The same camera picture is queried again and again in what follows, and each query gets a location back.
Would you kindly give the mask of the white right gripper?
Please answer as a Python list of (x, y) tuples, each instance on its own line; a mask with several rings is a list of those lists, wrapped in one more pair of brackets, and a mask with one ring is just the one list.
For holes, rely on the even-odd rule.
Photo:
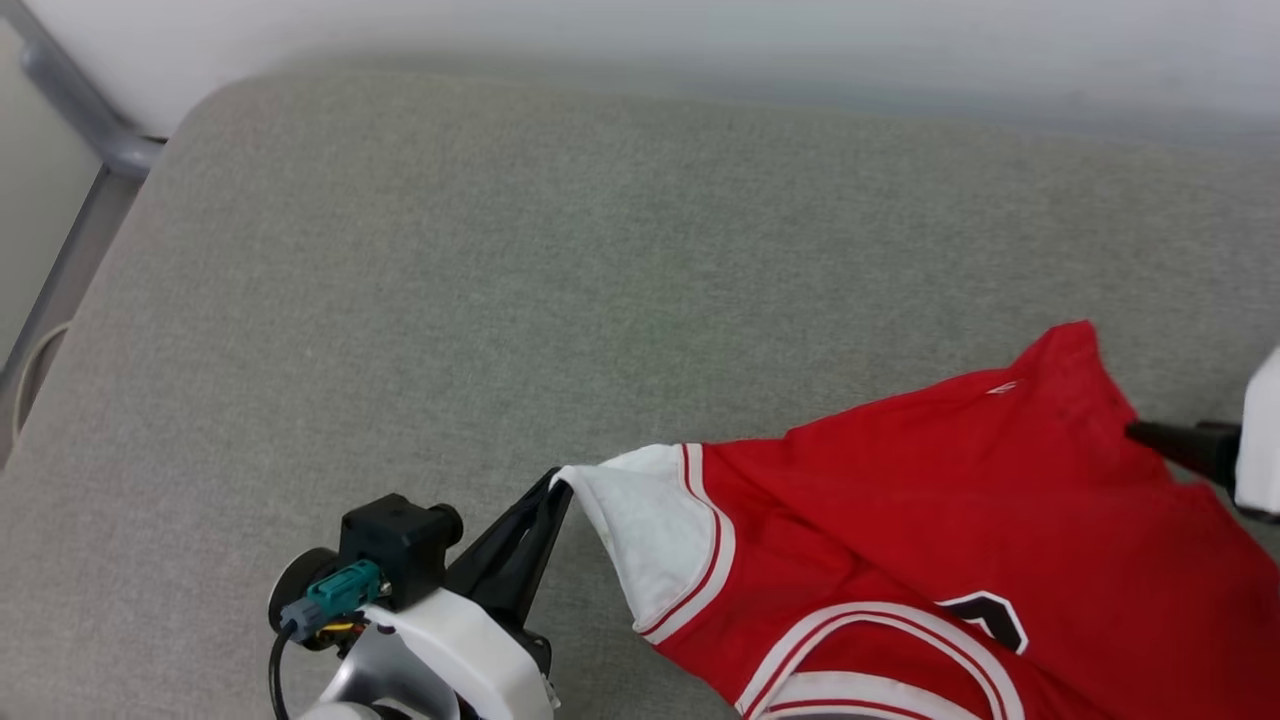
[(1245, 387), (1242, 425), (1197, 421), (1193, 427), (1133, 421), (1125, 434), (1165, 460), (1234, 492), (1239, 509), (1279, 519), (1279, 348)]

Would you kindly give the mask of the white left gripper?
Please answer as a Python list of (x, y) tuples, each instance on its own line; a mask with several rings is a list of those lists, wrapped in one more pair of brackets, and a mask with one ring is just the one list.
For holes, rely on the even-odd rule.
[(556, 479), (559, 471), (548, 470), (451, 564), (448, 591), (436, 589), (399, 612), (365, 607), (367, 620), (393, 628), (416, 661), (481, 719), (556, 714), (557, 701), (532, 656), (465, 597), (480, 597), (502, 623), (525, 624), (572, 503), (573, 489)]

